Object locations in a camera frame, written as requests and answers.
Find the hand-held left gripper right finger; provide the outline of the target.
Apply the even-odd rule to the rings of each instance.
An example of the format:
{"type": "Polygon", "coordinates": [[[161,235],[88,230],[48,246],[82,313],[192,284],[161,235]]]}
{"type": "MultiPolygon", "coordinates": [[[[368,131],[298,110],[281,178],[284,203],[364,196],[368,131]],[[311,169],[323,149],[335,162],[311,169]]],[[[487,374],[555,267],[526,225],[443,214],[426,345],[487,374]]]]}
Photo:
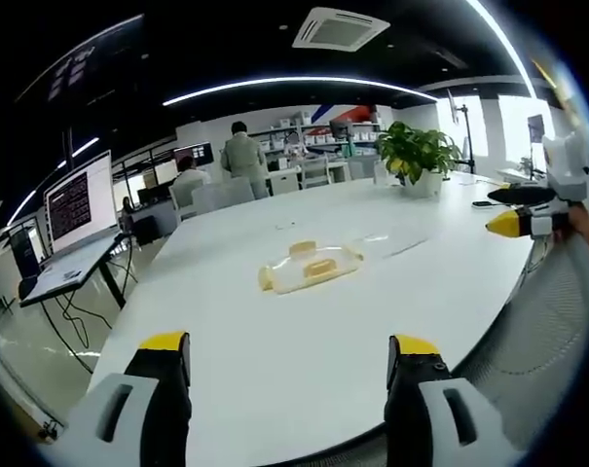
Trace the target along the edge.
{"type": "Polygon", "coordinates": [[[389,337],[384,419],[388,466],[513,466],[522,457],[497,409],[420,338],[389,337]]]}

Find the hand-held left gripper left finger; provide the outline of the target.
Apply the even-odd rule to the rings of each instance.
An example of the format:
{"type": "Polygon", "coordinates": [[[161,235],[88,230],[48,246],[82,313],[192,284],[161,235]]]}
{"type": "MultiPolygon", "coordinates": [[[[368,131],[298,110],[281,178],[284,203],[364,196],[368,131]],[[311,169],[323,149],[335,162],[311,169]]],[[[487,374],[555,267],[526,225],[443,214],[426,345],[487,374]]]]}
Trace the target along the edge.
{"type": "Polygon", "coordinates": [[[144,341],[74,408],[63,432],[65,466],[184,466],[192,416],[190,338],[144,341]]]}

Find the person's right hand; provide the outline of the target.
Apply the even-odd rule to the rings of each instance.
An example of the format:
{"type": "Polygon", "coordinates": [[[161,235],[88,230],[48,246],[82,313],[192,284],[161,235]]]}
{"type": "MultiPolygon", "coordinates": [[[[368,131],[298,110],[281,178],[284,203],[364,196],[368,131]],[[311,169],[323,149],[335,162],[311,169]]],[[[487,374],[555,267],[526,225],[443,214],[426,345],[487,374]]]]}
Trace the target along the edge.
{"type": "Polygon", "coordinates": [[[569,208],[569,223],[554,232],[554,240],[563,242],[574,234],[581,235],[589,246],[589,211],[581,203],[569,208]]]}

